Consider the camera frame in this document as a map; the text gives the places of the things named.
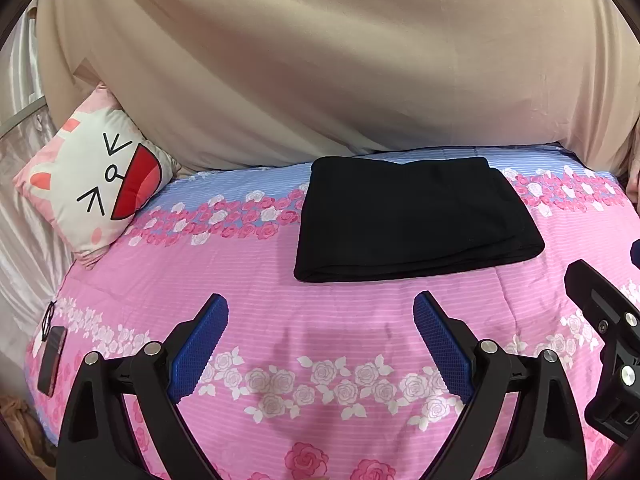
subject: floral bedsheet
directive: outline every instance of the floral bedsheet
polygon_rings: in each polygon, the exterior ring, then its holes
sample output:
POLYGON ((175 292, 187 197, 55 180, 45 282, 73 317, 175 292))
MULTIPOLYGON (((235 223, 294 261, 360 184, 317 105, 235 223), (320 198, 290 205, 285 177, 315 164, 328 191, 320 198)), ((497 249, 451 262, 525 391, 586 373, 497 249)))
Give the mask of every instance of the floral bedsheet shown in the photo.
MULTIPOLYGON (((554 146, 372 157, 460 156, 485 156, 512 183, 545 239, 539 257, 431 278, 300 283, 292 269, 309 164, 169 184, 94 269, 75 265, 67 275, 53 323, 67 326, 68 337, 51 399, 36 389, 39 338, 29 348, 28 382, 49 436, 57 439, 84 354, 133 354, 191 319, 213 292, 228 301, 228 328, 179 409, 225 480, 419 478, 463 407, 415 328, 412 303, 422 290, 509 352, 555 350, 583 412, 598 383, 602 342, 565 296, 562 277, 583 258, 637 303, 640 270, 629 249, 640 220, 610 174, 554 146)), ((352 192, 345 183, 344 193, 352 192)), ((380 196, 360 212, 362 222, 383 233, 398 206, 380 196)), ((476 476, 491 471, 513 405, 508 396, 476 476)), ((137 402, 127 397, 127 407, 149 471, 168 478, 137 402)), ((592 472, 610 442, 583 427, 592 472)))

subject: cat face pillow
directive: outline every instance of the cat face pillow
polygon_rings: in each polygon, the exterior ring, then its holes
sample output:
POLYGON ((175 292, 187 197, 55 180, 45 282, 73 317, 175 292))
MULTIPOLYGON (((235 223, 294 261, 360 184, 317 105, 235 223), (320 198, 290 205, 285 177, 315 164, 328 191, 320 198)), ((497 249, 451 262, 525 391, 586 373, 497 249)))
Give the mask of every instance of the cat face pillow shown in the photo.
POLYGON ((99 84, 14 186, 90 267, 177 170, 99 84))

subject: smartphone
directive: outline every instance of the smartphone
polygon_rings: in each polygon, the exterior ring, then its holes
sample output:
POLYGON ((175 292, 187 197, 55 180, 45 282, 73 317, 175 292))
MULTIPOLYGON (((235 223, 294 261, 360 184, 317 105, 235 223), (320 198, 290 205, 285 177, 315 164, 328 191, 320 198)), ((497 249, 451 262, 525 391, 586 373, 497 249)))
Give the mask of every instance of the smartphone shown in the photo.
POLYGON ((65 345, 66 327, 52 326, 47 336, 47 346, 44 349, 40 374, 38 375, 38 389, 47 397, 53 395, 56 386, 56 375, 62 347, 65 345))

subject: black towel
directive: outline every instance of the black towel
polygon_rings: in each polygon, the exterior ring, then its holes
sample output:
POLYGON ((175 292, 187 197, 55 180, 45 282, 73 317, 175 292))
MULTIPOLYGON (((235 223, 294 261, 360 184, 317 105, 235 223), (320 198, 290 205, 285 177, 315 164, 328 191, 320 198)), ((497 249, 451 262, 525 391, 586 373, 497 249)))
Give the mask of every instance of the black towel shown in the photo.
POLYGON ((512 264, 545 243, 527 207, 485 158, 316 160, 294 276, 364 282, 512 264))

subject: white satin curtain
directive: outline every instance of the white satin curtain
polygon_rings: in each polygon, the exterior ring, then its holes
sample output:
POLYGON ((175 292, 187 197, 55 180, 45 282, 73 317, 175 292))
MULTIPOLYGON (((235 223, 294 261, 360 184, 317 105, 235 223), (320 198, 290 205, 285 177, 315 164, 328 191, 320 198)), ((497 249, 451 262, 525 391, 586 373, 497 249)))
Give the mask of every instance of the white satin curtain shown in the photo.
MULTIPOLYGON (((0 50, 0 123, 43 95, 38 74, 34 0, 0 50)), ((0 393, 26 396, 28 341, 72 257, 12 178, 56 134, 47 107, 0 138, 0 393)))

